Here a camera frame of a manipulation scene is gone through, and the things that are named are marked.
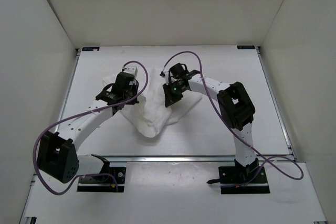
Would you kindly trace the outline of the white pleated skirt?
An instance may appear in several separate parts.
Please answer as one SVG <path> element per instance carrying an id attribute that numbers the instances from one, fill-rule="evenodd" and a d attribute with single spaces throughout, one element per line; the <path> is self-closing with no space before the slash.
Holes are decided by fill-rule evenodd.
<path id="1" fill-rule="evenodd" d="M 185 91 L 182 100 L 170 107 L 165 107 L 165 96 L 162 85 L 163 78 L 159 76 L 158 68 L 149 69 L 149 83 L 145 91 L 138 97 L 139 103 L 126 105 L 121 114 L 143 136 L 154 138 L 162 129 L 177 123 L 202 99 L 200 93 Z"/>

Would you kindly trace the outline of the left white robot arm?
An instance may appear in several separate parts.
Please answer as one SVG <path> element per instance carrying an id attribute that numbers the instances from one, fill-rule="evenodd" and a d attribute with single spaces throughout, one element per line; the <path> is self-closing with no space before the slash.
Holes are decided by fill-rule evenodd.
<path id="1" fill-rule="evenodd" d="M 139 83 L 135 66 L 117 74 L 114 83 L 106 85 L 88 107 L 88 114 L 70 120 L 56 133 L 46 132 L 41 138 L 37 166 L 63 184 L 77 175 L 92 174 L 98 181 L 109 177 L 107 160 L 95 154 L 77 155 L 82 143 L 104 121 L 110 119 L 125 105 L 134 105 Z"/>

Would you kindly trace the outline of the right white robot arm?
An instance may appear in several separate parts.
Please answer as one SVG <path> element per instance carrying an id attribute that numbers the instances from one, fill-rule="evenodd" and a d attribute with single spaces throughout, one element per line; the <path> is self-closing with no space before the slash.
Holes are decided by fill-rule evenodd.
<path id="1" fill-rule="evenodd" d="M 163 85 L 165 106 L 169 107 L 183 98 L 183 92 L 192 91 L 216 101 L 220 109 L 220 118 L 233 131 L 235 143 L 235 175 L 241 182 L 248 182 L 258 168 L 257 156 L 251 134 L 255 107 L 240 82 L 228 84 L 208 77 L 202 77 L 198 70 L 188 71 L 185 64 L 177 63 L 160 76 L 165 79 Z"/>

